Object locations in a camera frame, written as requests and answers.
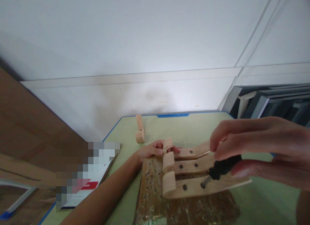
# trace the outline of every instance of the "wooden board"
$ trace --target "wooden board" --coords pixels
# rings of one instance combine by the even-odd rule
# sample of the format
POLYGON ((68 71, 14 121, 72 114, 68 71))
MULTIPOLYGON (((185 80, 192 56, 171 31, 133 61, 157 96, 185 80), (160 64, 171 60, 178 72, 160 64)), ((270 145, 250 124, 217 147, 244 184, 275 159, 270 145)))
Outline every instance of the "wooden board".
POLYGON ((142 122, 142 117, 140 114, 136 115, 137 124, 138 124, 138 132, 136 133, 136 141, 137 143, 144 143, 144 127, 142 122))
POLYGON ((180 153, 174 154, 174 159, 194 159, 210 152, 210 142, 204 142, 193 148, 183 148, 180 153))
POLYGON ((0 153, 13 158, 0 156, 0 178, 60 186, 56 172, 70 176, 88 157, 88 143, 2 68, 0 124, 0 153))
POLYGON ((227 189, 239 187, 252 180, 249 177, 234 178, 230 173, 221 176, 220 180, 211 180, 205 188, 201 187, 206 177, 197 177, 186 180, 176 180, 174 171, 168 172, 163 177, 163 196, 165 198, 191 198, 218 193, 227 189))
POLYGON ((175 161, 173 152, 169 152, 163 157, 163 172, 174 171, 176 175, 202 173, 207 172, 213 164, 213 156, 209 154, 198 159, 175 161))
MULTIPOLYGON (((229 190, 195 198, 165 199, 162 196, 162 157, 146 158, 142 167, 133 224, 233 223, 240 216, 229 190)), ((207 173, 179 175, 177 180, 203 177, 207 173)))

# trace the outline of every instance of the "wooden plank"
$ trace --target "wooden plank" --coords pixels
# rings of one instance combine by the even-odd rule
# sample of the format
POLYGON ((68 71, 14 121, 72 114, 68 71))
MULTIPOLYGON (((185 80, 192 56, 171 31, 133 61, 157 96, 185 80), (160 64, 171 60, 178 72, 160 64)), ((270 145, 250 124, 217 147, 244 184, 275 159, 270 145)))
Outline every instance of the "wooden plank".
POLYGON ((30 186, 56 187, 56 173, 0 153, 0 178, 30 186))
POLYGON ((168 172, 163 177, 163 196, 169 199, 192 198, 218 193, 252 182, 249 177, 233 178, 232 175, 228 173, 221 176, 220 180, 211 180, 207 183, 205 188, 202 188, 200 184, 205 179, 206 177, 199 177, 176 181, 174 171, 168 172))
POLYGON ((144 127, 142 122, 142 117, 140 114, 136 115, 137 124, 138 124, 138 132, 136 133, 136 141, 137 143, 144 143, 144 127))
MULTIPOLYGON (((194 198, 164 198, 162 166, 162 157, 153 156, 144 160, 133 224, 221 224, 233 223, 240 216, 240 209, 229 190, 194 198)), ((176 179, 206 175, 179 175, 176 179)))
POLYGON ((199 159, 174 161, 173 153, 164 155, 163 157, 163 172, 167 173, 174 171, 176 175, 188 173, 207 172, 210 167, 213 167, 213 156, 207 154, 199 159))
POLYGON ((163 147, 162 147, 162 150, 163 150, 163 153, 164 155, 167 154, 167 151, 169 148, 172 148, 173 147, 173 144, 172 144, 172 138, 167 138, 165 139, 164 143, 163 143, 163 147))
POLYGON ((195 159, 210 152, 210 142, 204 142, 193 148, 180 149, 180 153, 174 154, 174 159, 195 159))

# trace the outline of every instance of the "person's right hand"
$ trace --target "person's right hand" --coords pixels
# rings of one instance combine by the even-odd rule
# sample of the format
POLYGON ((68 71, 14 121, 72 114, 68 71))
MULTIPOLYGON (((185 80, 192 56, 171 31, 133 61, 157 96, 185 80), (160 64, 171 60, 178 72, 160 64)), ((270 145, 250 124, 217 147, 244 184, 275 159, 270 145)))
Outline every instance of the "person's right hand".
POLYGON ((213 131, 210 150, 216 160, 245 152, 275 153, 272 162, 243 160, 233 167, 231 174, 263 177, 310 190, 308 128, 278 117, 226 120, 213 131))

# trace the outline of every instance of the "finger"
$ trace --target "finger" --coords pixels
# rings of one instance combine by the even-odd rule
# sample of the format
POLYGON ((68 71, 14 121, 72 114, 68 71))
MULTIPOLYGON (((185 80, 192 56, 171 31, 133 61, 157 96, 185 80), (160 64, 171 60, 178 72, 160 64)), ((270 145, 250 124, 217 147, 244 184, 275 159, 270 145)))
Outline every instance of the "finger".
POLYGON ((266 119, 236 119, 224 120, 215 128, 210 138, 210 151, 215 152, 219 142, 229 133, 239 134, 243 132, 265 130, 270 126, 266 119))
POLYGON ((151 148, 151 150, 149 151, 149 154, 151 155, 162 155, 163 150, 160 148, 151 148))
POLYGON ((164 141, 165 140, 163 140, 163 139, 156 140, 155 142, 153 142, 153 147, 162 149, 164 146, 164 141))
POLYGON ((182 147, 176 147, 175 145, 173 145, 171 148, 167 150, 167 153, 173 151, 174 153, 178 154, 181 152, 180 149, 182 149, 182 147))
POLYGON ((310 172, 296 167, 259 160, 243 160, 233 167, 231 174, 234 177, 262 177, 303 190, 310 190, 310 172))
POLYGON ((181 151, 179 150, 179 148, 178 147, 176 147, 176 146, 173 146, 172 148, 172 151, 174 152, 174 153, 180 153, 181 151))
POLYGON ((294 140, 289 135, 271 130, 231 134, 225 142, 218 145, 214 158, 224 160, 245 152, 271 152, 292 157, 300 155, 299 146, 292 142, 294 140))

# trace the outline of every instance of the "green table top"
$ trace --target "green table top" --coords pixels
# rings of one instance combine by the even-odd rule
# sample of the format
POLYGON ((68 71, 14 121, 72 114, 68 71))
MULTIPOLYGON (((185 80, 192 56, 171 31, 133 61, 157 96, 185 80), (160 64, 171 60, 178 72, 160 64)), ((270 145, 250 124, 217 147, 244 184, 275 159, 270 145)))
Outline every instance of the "green table top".
MULTIPOLYGON (((139 148, 157 139, 172 137, 176 146, 194 147, 209 140, 219 122, 227 119, 232 118, 226 112, 192 113, 185 117, 142 116, 146 142, 137 144, 136 118, 123 117, 105 139, 122 144, 108 175, 114 173, 139 148)), ((272 156, 268 153, 246 153, 243 159, 271 161, 272 156)), ((252 183, 231 189, 241 211, 237 224, 296 224, 295 209, 300 190, 259 177, 251 179, 252 183)), ((118 202, 107 224, 133 223, 140 180, 141 173, 118 202)), ((56 213, 53 208, 42 225, 59 224, 70 211, 66 209, 56 213)))

